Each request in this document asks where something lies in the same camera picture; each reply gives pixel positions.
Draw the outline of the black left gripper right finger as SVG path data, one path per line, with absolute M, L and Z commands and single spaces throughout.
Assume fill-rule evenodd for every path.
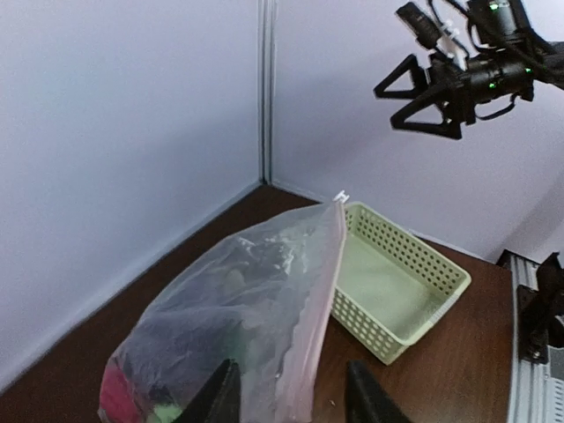
M 411 423 L 363 361 L 349 360 L 345 371 L 346 423 Z

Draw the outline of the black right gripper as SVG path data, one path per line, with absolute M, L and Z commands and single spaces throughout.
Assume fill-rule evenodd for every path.
M 479 55 L 461 70 L 433 55 L 428 83 L 426 69 L 415 55 L 408 55 L 374 88 L 374 95 L 411 100 L 390 118 L 394 130 L 460 140 L 462 122 L 493 120 L 511 111 L 517 99 L 533 101 L 534 75 L 528 65 L 510 56 Z M 504 96 L 509 97 L 505 108 L 490 115 L 476 114 L 476 106 Z

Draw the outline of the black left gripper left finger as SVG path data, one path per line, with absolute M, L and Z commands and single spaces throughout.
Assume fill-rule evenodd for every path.
M 235 360 L 224 360 L 174 423 L 239 423 L 241 371 Z

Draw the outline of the red toy apple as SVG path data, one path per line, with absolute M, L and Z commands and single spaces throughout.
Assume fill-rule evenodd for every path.
M 130 384 L 119 367 L 111 365 L 105 369 L 100 386 L 100 409 L 109 422 L 140 421 Z

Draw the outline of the clear zip top bag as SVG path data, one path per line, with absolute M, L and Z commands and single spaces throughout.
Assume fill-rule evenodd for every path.
M 199 391 L 231 367 L 239 422 L 309 422 L 343 258 L 344 194 L 227 236 L 147 306 L 111 354 L 104 422 L 196 420 Z

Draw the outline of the dark green toy vegetable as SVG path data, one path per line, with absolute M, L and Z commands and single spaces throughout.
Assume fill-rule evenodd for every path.
M 151 422 L 172 423 L 182 415 L 176 404 L 157 404 L 152 409 Z

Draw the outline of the purple toy eggplant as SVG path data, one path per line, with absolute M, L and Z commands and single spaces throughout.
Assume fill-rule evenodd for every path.
M 152 304 L 117 351 L 124 373 L 154 402 L 189 401 L 224 360 L 244 363 L 240 312 L 186 293 Z

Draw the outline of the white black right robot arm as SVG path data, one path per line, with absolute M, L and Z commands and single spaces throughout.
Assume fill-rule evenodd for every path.
M 393 129 L 459 140 L 462 125 L 497 119 L 518 99 L 533 101 L 535 82 L 563 87 L 563 44 L 532 28 L 522 2 L 451 6 L 466 19 L 475 55 L 437 11 L 425 13 L 414 2 L 396 11 L 430 55 L 426 68 L 407 56 L 375 87 L 378 99 L 407 102 L 390 118 Z

